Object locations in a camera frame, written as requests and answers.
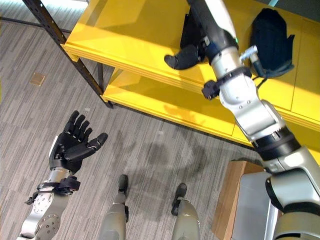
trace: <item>brown box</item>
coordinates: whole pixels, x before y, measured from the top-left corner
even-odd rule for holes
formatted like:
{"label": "brown box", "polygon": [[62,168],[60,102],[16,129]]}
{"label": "brown box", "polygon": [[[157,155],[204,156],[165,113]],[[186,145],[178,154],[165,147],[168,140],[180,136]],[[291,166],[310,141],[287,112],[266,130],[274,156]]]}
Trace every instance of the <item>brown box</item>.
{"label": "brown box", "polygon": [[241,176],[263,170],[261,166],[247,161],[228,163],[211,227],[219,240],[230,240],[232,237]]}

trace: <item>yellow shelving unit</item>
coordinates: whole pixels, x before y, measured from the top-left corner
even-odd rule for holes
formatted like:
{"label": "yellow shelving unit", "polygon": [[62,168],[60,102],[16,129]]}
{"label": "yellow shelving unit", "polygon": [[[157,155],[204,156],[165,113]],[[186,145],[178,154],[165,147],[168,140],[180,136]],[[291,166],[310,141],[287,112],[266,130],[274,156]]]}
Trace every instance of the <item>yellow shelving unit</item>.
{"label": "yellow shelving unit", "polygon": [[[225,0],[225,4],[244,51],[252,21],[266,5],[253,0]],[[320,24],[277,11],[287,22],[288,35],[295,34],[295,68],[269,79],[259,96],[275,105],[320,163]],[[164,62],[166,54],[179,51],[188,12],[184,0],[91,0],[62,47],[74,61],[83,57],[117,67],[102,96],[105,101],[249,145],[219,100],[202,96],[203,84],[215,79],[208,64],[179,71]],[[310,135],[300,134],[299,129]]]}

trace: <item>cable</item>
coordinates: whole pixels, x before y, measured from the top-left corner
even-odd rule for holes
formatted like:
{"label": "cable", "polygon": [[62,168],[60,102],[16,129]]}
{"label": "cable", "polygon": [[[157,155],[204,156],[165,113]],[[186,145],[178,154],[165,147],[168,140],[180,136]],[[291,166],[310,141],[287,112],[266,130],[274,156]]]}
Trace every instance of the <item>cable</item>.
{"label": "cable", "polygon": [[256,88],[259,89],[259,88],[261,87],[261,85],[264,84],[267,80],[268,80],[268,78],[265,77],[265,78],[258,84],[258,86],[256,86]]}

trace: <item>gray carpet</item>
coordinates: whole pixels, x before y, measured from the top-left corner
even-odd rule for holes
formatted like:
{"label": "gray carpet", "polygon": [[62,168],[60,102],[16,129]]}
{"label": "gray carpet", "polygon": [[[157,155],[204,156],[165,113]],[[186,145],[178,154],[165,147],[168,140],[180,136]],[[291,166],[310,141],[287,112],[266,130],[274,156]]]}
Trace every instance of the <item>gray carpet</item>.
{"label": "gray carpet", "polygon": [[[118,105],[108,109],[43,29],[0,27],[0,239],[17,238],[31,209],[24,201],[49,176],[50,146],[73,110],[90,121],[91,138],[101,132],[109,138],[77,172],[80,190],[54,239],[97,239],[121,174],[130,182],[128,240],[171,239],[170,206],[181,182],[197,209],[201,239],[215,239],[211,223],[228,161],[254,160],[255,152]],[[97,77],[96,65],[85,63]],[[33,72],[46,75],[41,87],[29,83]]]}

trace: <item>robotic hand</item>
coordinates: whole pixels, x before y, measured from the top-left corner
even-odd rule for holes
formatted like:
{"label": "robotic hand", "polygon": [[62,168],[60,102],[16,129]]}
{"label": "robotic hand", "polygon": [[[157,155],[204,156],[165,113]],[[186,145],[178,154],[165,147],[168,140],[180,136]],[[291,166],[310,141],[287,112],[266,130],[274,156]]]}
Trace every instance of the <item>robotic hand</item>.
{"label": "robotic hand", "polygon": [[98,151],[108,138],[101,133],[88,142],[91,128],[84,115],[74,111],[64,130],[57,137],[49,156],[50,176],[37,187],[25,203],[33,204],[23,222],[17,240],[50,240],[60,227],[60,218],[68,204],[68,196],[79,190],[80,182],[73,176],[81,168],[83,159]]}
{"label": "robotic hand", "polygon": [[[174,69],[190,68],[204,58],[198,57],[201,46],[200,52],[208,58],[217,79],[208,81],[202,93],[209,100],[219,96],[261,156],[266,171],[272,174],[265,183],[266,190],[272,204],[284,213],[273,238],[320,239],[320,168],[275,108],[260,100],[251,71],[243,63],[249,58],[257,73],[265,75],[257,48],[252,46],[239,54],[235,29],[222,0],[188,0],[188,3],[191,15],[188,20],[192,19],[198,28],[198,36],[190,40],[195,30],[188,31],[185,21],[181,42],[189,47],[175,56],[165,56],[165,62]],[[194,39],[201,40],[201,44],[195,44]]]}

